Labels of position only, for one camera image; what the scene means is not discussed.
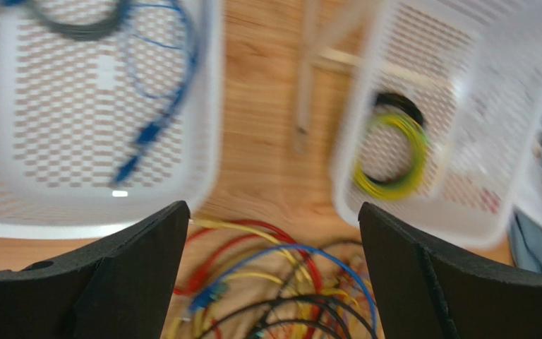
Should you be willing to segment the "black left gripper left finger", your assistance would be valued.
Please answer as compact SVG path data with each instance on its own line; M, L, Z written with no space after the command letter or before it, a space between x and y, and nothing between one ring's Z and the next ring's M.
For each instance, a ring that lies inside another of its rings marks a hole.
M0 271L0 338L159 338L191 212L177 201L79 249Z

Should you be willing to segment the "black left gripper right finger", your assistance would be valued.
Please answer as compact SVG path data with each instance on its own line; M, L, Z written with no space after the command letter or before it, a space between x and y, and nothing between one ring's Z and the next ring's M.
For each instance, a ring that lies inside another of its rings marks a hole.
M372 203L358 219L387 338L542 338L542 274L474 254Z

